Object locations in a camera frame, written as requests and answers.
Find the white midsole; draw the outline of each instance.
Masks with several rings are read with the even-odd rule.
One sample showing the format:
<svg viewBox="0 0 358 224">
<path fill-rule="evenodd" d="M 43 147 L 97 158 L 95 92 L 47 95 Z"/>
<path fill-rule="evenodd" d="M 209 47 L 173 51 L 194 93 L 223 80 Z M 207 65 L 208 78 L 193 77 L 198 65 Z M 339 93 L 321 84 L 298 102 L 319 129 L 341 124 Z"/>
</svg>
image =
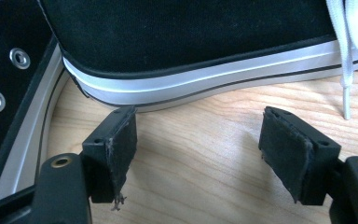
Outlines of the white midsole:
<svg viewBox="0 0 358 224">
<path fill-rule="evenodd" d="M 352 54 L 357 61 L 358 52 L 354 49 Z M 76 77 L 83 91 L 93 98 L 108 105 L 138 105 L 141 110 L 179 105 L 223 91 L 331 77 L 342 73 L 341 69 L 337 68 L 341 62 L 337 41 L 165 77 L 143 79 L 94 77 L 79 71 L 65 58 L 63 62 L 68 71 Z M 290 73 L 295 74 L 271 77 Z"/>
</svg>

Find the wood grain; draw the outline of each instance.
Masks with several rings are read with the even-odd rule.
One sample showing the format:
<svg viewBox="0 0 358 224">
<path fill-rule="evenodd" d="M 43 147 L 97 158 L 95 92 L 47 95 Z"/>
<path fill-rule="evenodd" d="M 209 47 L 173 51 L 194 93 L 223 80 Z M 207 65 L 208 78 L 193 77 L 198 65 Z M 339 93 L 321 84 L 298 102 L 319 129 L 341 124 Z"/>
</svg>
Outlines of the wood grain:
<svg viewBox="0 0 358 224">
<path fill-rule="evenodd" d="M 120 211 L 93 204 L 94 223 L 329 223 L 328 208 L 295 204 L 257 148 L 267 105 L 293 112 L 358 155 L 358 73 L 352 119 L 339 77 L 254 87 L 137 115 L 138 151 Z M 48 155 L 81 151 L 111 110 L 68 81 L 50 126 Z"/>
</svg>

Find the black clamp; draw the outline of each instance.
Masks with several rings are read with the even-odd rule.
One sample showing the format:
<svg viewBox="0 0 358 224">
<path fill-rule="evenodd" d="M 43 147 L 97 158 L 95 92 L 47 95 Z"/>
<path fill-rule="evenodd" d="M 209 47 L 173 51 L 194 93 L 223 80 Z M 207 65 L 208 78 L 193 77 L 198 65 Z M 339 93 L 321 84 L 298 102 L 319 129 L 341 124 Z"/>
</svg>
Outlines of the black clamp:
<svg viewBox="0 0 358 224">
<path fill-rule="evenodd" d="M 89 197 L 119 210 L 136 152 L 135 111 L 113 111 L 83 142 L 80 155 L 61 154 L 43 164 L 29 223 L 91 223 Z"/>
<path fill-rule="evenodd" d="M 332 223 L 358 223 L 358 157 L 340 161 L 339 144 L 273 107 L 265 109 L 259 148 L 295 202 L 322 205 L 329 194 Z"/>
</svg>

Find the silver trim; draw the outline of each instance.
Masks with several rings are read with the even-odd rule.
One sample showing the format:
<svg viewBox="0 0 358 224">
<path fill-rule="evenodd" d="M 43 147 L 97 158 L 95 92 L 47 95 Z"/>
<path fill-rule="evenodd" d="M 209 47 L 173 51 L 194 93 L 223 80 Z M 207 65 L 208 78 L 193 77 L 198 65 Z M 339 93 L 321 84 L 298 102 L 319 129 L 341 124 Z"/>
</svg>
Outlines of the silver trim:
<svg viewBox="0 0 358 224">
<path fill-rule="evenodd" d="M 8 57 L 17 68 L 27 69 L 31 65 L 30 56 L 23 49 L 12 49 Z"/>
<path fill-rule="evenodd" d="M 358 52 L 355 50 L 353 51 L 353 59 L 358 60 Z M 327 72 L 319 71 L 290 77 L 269 78 L 267 81 L 262 79 L 262 77 L 294 72 L 301 73 L 301 71 L 341 64 L 337 41 L 165 77 L 145 79 L 127 80 L 94 77 L 79 71 L 65 58 L 63 58 L 63 62 L 68 71 L 76 77 L 81 88 L 99 101 L 110 105 L 147 105 L 165 102 L 162 105 L 151 105 L 141 109 L 147 111 L 199 99 L 199 96 L 192 96 L 197 92 L 200 92 L 202 97 L 206 97 L 222 91 L 341 74 L 341 70 L 338 68 L 329 69 Z M 259 80 L 247 81 L 253 78 L 259 78 Z M 226 83 L 239 82 L 241 84 L 221 87 Z"/>
<path fill-rule="evenodd" d="M 58 80 L 62 69 L 62 55 L 60 49 L 56 46 L 1 174 L 0 200 L 34 184 L 42 132 L 45 137 L 43 137 L 41 145 L 40 161 L 43 162 L 46 159 L 48 141 L 46 136 L 48 135 L 52 112 L 69 77 L 67 73 L 64 73 Z"/>
</svg>

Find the light wood table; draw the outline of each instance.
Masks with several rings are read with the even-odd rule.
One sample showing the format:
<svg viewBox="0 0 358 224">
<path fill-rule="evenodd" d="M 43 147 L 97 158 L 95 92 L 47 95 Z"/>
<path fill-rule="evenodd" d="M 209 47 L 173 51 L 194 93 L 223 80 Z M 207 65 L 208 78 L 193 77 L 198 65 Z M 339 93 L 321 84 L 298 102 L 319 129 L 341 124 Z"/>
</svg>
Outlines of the light wood table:
<svg viewBox="0 0 358 224">
<path fill-rule="evenodd" d="M 352 119 L 342 118 L 339 77 L 230 91 L 137 115 L 138 150 L 120 211 L 92 204 L 94 223 L 329 223 L 324 206 L 295 204 L 257 148 L 267 105 L 288 110 L 358 155 L 358 73 Z M 111 110 L 69 80 L 50 126 L 48 155 L 81 151 Z"/>
</svg>

